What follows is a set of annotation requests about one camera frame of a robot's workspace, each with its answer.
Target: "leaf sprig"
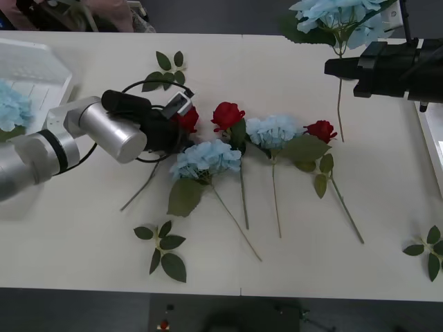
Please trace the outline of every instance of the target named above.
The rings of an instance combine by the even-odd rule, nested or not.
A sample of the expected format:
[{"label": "leaf sprig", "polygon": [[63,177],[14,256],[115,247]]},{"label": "leaf sprig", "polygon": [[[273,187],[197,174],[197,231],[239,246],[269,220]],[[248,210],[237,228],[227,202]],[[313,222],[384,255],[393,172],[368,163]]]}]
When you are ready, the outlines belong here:
[{"label": "leaf sprig", "polygon": [[157,227],[154,230],[148,227],[140,226],[134,228],[135,235],[142,240],[155,240],[155,251],[152,255],[150,275],[157,269],[161,263],[161,267],[165,273],[178,282],[186,283],[186,267],[179,256],[170,252],[177,249],[186,239],[179,235],[170,235],[172,222],[168,221],[161,226],[160,232]]},{"label": "leaf sprig", "polygon": [[432,282],[440,271],[440,261],[443,268],[443,240],[440,241],[440,237],[440,230],[434,225],[429,230],[426,242],[420,239],[420,244],[413,244],[403,250],[409,256],[419,256],[424,252],[424,249],[428,250],[428,274]]},{"label": "leaf sprig", "polygon": [[318,197],[322,199],[326,193],[327,182],[332,182],[338,198],[345,209],[346,215],[351,221],[354,231],[359,237],[360,242],[364,244],[365,241],[347,209],[344,198],[338,190],[338,186],[334,180],[332,172],[332,169],[334,168],[334,158],[331,154],[326,154],[329,149],[331,149],[331,147],[317,137],[313,135],[302,135],[290,140],[286,147],[281,151],[281,154],[288,158],[300,171],[305,173],[314,173],[317,169],[316,161],[321,158],[319,165],[320,173],[317,174],[314,179],[314,189],[316,190]]},{"label": "leaf sprig", "polygon": [[[184,58],[183,58],[183,53],[181,51],[178,51],[174,55],[175,69],[172,68],[172,63],[169,60],[169,58],[166,55],[164,55],[162,52],[157,51],[156,58],[163,72],[154,71],[153,73],[150,73],[146,77],[146,80],[167,80],[171,82],[175,81],[179,84],[185,84],[186,78],[183,72],[186,70],[186,67],[184,66]],[[142,92],[153,91],[159,88],[160,85],[163,85],[163,89],[165,91],[171,87],[171,84],[168,83],[148,82],[144,83],[141,91]]]}]

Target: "blue flower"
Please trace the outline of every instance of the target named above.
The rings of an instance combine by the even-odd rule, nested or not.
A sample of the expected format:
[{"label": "blue flower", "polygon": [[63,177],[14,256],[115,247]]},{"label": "blue flower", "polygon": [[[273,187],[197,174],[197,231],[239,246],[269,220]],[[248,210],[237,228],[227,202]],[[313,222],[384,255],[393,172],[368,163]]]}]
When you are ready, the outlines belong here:
[{"label": "blue flower", "polygon": [[296,122],[291,116],[269,116],[246,121],[246,133],[251,142],[265,149],[282,149],[296,135]]},{"label": "blue flower", "polygon": [[388,38],[392,33],[393,31],[385,33],[381,15],[377,14],[355,29],[347,41],[347,47],[352,50],[364,44],[369,45],[378,38]]},{"label": "blue flower", "polygon": [[29,126],[33,115],[30,100],[0,80],[0,129],[12,131],[16,126]]},{"label": "blue flower", "polygon": [[232,150],[229,144],[221,140],[203,142],[194,145],[177,156],[177,162],[172,166],[174,178],[201,178],[226,171],[240,171],[242,153]]},{"label": "blue flower", "polygon": [[[386,0],[302,0],[290,7],[290,10],[298,11],[296,17],[299,20],[305,18],[297,25],[297,29],[308,33],[317,28],[319,20],[329,28],[360,22],[369,12],[379,10],[380,3],[384,1]],[[356,48],[388,36],[383,30],[381,19],[372,18],[371,24],[365,23],[354,31],[347,45]]]}]

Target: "hydrangea leaf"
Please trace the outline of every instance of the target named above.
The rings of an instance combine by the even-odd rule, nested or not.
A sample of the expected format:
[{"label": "hydrangea leaf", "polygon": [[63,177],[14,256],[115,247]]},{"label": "hydrangea leaf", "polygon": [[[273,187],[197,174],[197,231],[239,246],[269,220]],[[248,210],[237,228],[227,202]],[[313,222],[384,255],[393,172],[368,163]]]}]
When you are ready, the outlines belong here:
[{"label": "hydrangea leaf", "polygon": [[300,20],[296,18],[295,14],[285,15],[280,18],[280,32],[291,42],[297,44],[327,44],[332,47],[336,44],[336,38],[333,33],[327,33],[320,28],[315,28],[304,33],[297,29]]},{"label": "hydrangea leaf", "polygon": [[174,184],[169,195],[168,214],[189,216],[200,203],[204,186],[191,178],[180,178]]}]

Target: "flower stem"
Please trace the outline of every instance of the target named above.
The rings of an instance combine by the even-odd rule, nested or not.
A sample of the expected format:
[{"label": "flower stem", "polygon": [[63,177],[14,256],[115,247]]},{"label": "flower stem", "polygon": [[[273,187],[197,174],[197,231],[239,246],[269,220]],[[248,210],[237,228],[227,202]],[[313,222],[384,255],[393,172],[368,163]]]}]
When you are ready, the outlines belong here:
[{"label": "flower stem", "polygon": [[275,161],[272,162],[272,183],[274,185],[274,201],[275,201],[275,212],[277,213],[277,225],[278,225],[278,236],[282,238],[282,229],[280,227],[280,218],[278,216],[278,204],[277,204],[277,194],[275,193]]},{"label": "flower stem", "polygon": [[220,197],[220,195],[218,194],[217,190],[215,190],[215,187],[213,185],[210,185],[213,190],[215,195],[217,196],[217,198],[219,199],[220,203],[223,205],[224,209],[227,211],[227,213],[229,213],[230,217],[234,220],[235,225],[237,225],[240,233],[242,233],[244,239],[246,240],[246,242],[248,243],[248,245],[251,247],[252,251],[254,252],[255,256],[258,258],[259,261],[262,261],[262,259],[260,258],[260,256],[257,254],[257,252],[255,251],[254,247],[252,246],[251,242],[249,242],[248,238],[246,237],[246,235],[243,233],[242,228],[240,227],[239,223],[237,222],[237,220],[234,218],[233,214],[230,213],[230,211],[228,210],[228,208],[226,207],[226,205],[224,204],[222,198]]},{"label": "flower stem", "polygon": [[343,208],[346,211],[347,216],[349,217],[349,220],[351,221],[352,226],[354,227],[355,232],[357,233],[357,236],[360,239],[361,244],[365,244],[365,241],[363,240],[363,237],[361,237],[361,234],[359,232],[359,230],[357,229],[357,226],[355,225],[354,219],[351,217],[351,214],[349,212],[349,210],[346,207],[345,201],[343,199],[343,196],[341,196],[340,191],[338,190],[337,184],[335,183],[334,178],[332,177],[332,174],[330,176],[332,184],[334,185],[334,189],[338,195],[338,198],[340,199],[341,205],[343,205]]},{"label": "flower stem", "polygon": [[345,137],[343,136],[343,126],[341,125],[341,115],[340,115],[340,103],[341,103],[341,88],[343,85],[343,80],[340,79],[340,86],[338,88],[338,102],[337,102],[337,115],[338,115],[338,125],[340,126],[341,141],[345,142]]},{"label": "flower stem", "polygon": [[154,174],[155,174],[155,171],[156,171],[156,169],[157,169],[157,167],[160,165],[160,162],[158,162],[157,164],[155,164],[155,166],[154,166],[154,168],[152,169],[152,171],[151,171],[151,174],[150,174],[150,177],[148,178],[148,180],[146,181],[146,183],[142,186],[142,188],[140,188],[139,189],[139,191],[137,191],[136,193],[135,193],[135,195],[133,195],[133,197],[131,197],[131,199],[130,200],[128,200],[128,202],[126,203],[126,204],[124,204],[124,206],[120,209],[120,212],[123,212],[123,211],[125,211],[125,209],[129,206],[129,204],[131,204],[132,203],[132,201],[134,200],[134,199],[136,199],[136,197],[147,187],[147,185],[149,185],[150,184],[150,182],[151,182],[151,180],[154,178]]},{"label": "flower stem", "polygon": [[240,183],[242,185],[242,200],[243,200],[244,222],[246,224],[246,229],[249,230],[248,210],[246,209],[246,194],[244,192],[244,181],[243,181],[243,163],[240,164]]}]

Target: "table surface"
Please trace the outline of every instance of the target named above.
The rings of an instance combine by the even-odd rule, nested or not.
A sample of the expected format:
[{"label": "table surface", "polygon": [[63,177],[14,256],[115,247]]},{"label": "table surface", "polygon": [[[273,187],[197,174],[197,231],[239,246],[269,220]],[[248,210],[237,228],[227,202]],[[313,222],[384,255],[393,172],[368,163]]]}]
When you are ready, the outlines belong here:
[{"label": "table surface", "polygon": [[[334,57],[327,46],[248,35],[2,32],[0,37],[53,47],[78,77],[73,98],[121,90],[158,68],[156,50],[169,56],[181,50],[200,114],[198,141],[217,137],[210,119],[224,101],[238,103],[247,118],[285,113],[300,126],[329,120],[338,127],[338,80],[323,74],[325,61]],[[98,149],[76,170],[0,207],[0,287],[442,301],[443,277],[431,283],[427,258],[402,252],[432,225],[443,229],[443,203],[414,104],[354,98],[354,85],[343,85],[345,143],[332,141],[331,151],[336,181],[364,246],[333,190],[320,200],[312,177],[286,163],[276,170],[279,239],[271,167],[249,149],[246,233],[263,262],[208,192],[188,218],[173,218],[172,233],[187,238],[179,254],[188,283],[169,279],[160,268],[149,276],[153,243],[137,239],[132,229],[171,219],[166,212],[173,160],[161,165],[150,187],[121,213],[152,166],[119,165]],[[144,95],[165,104],[175,91]],[[92,144],[79,139],[82,153]],[[216,186],[243,222],[238,176],[227,175]]]}]

